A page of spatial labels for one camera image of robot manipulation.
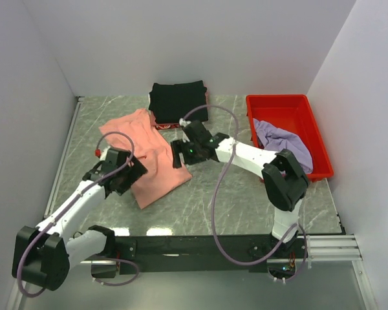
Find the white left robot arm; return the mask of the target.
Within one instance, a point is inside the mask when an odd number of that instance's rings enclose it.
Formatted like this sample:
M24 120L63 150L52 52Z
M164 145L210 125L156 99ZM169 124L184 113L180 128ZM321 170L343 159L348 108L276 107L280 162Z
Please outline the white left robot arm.
M131 152L108 148L81 179L75 191L48 218L16 235L12 276L19 285L30 283L54 291L69 271L91 256L116 256L112 229L93 225L75 238L80 222L110 194L122 195L147 173Z

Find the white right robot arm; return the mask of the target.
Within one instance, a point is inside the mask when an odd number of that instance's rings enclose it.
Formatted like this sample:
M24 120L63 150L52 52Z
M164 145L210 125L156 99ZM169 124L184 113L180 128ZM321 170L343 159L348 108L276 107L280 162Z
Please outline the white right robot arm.
M264 181L266 194L274 206L271 235L290 245L297 236L298 214L309 185L293 153L287 149L271 151L237 141L224 133L211 134L199 122L183 122L184 137L170 143L173 168L203 161L232 164Z

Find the salmon pink t shirt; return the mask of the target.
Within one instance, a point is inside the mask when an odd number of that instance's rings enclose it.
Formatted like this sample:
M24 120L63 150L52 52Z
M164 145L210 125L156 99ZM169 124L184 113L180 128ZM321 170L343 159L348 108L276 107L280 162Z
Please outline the salmon pink t shirt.
M112 119L100 127L102 134L113 131L122 132L128 137L109 135L105 138L108 144L117 149L130 150L129 140L132 140L134 156L147 169L147 173L131 186L139 208L146 208L192 179L187 168L173 168L171 146L151 125L146 109L141 108L132 114Z

